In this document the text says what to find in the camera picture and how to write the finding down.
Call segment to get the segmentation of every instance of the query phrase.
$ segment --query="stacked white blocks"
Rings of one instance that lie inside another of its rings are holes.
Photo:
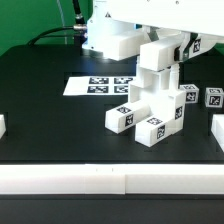
[[[206,88],[206,107],[222,108],[224,92],[222,88]]]
[[[183,128],[186,91],[178,89],[178,65],[152,71],[139,61],[128,103],[106,112],[106,127],[120,133],[136,124],[135,140],[150,147]]]
[[[3,136],[5,131],[6,131],[6,128],[5,128],[4,116],[0,115],[0,138]]]
[[[214,114],[212,120],[212,133],[224,151],[224,115]]]
[[[186,103],[197,103],[199,89],[194,84],[180,85],[180,89],[186,91]]]
[[[135,140],[150,147],[180,131],[184,122],[185,97],[185,92],[173,92],[170,105],[167,104],[161,108],[162,111],[157,111],[136,125]]]

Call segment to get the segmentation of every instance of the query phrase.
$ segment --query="black and white marker pattern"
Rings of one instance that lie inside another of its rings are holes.
[[[128,84],[133,78],[114,78],[114,84]]]
[[[153,117],[153,118],[149,119],[147,122],[150,124],[153,124],[153,125],[158,125],[158,124],[162,123],[163,121]]]
[[[201,48],[201,39],[195,40],[193,52],[196,53],[200,51]]]
[[[132,125],[134,122],[134,114],[128,115],[125,121],[125,127]]]
[[[157,139],[162,138],[165,135],[165,125],[158,128]]]
[[[221,93],[220,89],[209,89],[210,93]]]
[[[102,85],[102,84],[109,84],[109,78],[104,78],[104,77],[91,77],[89,79],[89,84],[94,84],[94,85]]]
[[[175,120],[181,118],[183,116],[183,107],[178,107],[176,109]]]
[[[119,107],[117,109],[117,111],[121,112],[122,114],[127,114],[127,113],[131,112],[131,110],[128,109],[127,107]]]
[[[89,86],[88,93],[108,93],[109,87],[108,86]]]
[[[209,105],[210,106],[219,106],[221,104],[221,96],[210,96]]]
[[[187,102],[194,102],[194,101],[196,101],[196,96],[197,96],[196,92],[187,92],[186,101]]]
[[[186,86],[183,86],[184,89],[195,89],[194,86],[192,85],[186,85]]]

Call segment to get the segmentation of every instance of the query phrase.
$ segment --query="white plastic part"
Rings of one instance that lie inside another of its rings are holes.
[[[222,108],[224,92],[222,88],[206,88],[205,105],[206,107]]]
[[[141,57],[128,103],[106,112],[105,127],[120,133],[136,124],[135,140],[151,147],[183,128],[186,92],[178,89],[179,64],[156,72],[141,68]]]
[[[147,102],[126,103],[106,112],[105,127],[120,133],[146,118],[149,113]]]
[[[186,103],[197,103],[199,96],[199,89],[194,84],[180,85],[180,89],[186,91]]]
[[[5,131],[6,131],[5,119],[3,115],[0,115],[0,139],[4,135]]]
[[[177,35],[142,45],[140,48],[140,66],[159,71],[176,64],[174,52],[182,41],[183,36]]]
[[[115,20],[224,36],[221,0],[108,0],[108,8]]]
[[[104,57],[122,60],[140,53],[140,46],[148,43],[148,35],[142,29],[127,31],[107,38],[104,47]]]
[[[212,133],[224,151],[224,115],[214,114],[212,119]]]
[[[107,8],[107,0],[93,1],[93,14],[87,22],[88,41],[83,49],[103,52],[108,37],[128,30],[134,30],[134,24],[115,21]]]
[[[0,173],[1,195],[224,194],[223,165],[0,165]]]

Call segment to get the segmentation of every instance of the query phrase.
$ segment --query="black tabletop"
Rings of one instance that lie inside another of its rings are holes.
[[[115,62],[80,56],[72,46],[18,46],[0,58],[0,113],[7,132],[0,163],[223,163],[210,132],[206,87],[224,88],[224,57],[206,54],[181,65],[181,83],[200,88],[199,103],[186,105],[184,129],[148,148],[135,127],[107,130],[105,112],[127,96],[63,96],[69,77],[135,75],[136,58]]]
[[[148,148],[135,127],[116,135],[105,111],[127,96],[63,96],[69,77],[134,75],[136,58],[114,62],[80,56],[73,46],[17,46],[0,57],[0,113],[7,132],[0,164],[202,163],[222,164],[210,132],[206,87],[224,88],[224,57],[212,51],[181,64],[180,82],[200,88],[186,105],[184,129]],[[39,195],[0,196],[4,223],[223,223],[223,196]]]

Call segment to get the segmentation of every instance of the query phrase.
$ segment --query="white paper sheet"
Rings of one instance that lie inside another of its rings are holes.
[[[135,77],[70,77],[63,95],[127,95],[128,83],[132,80],[135,80]]]

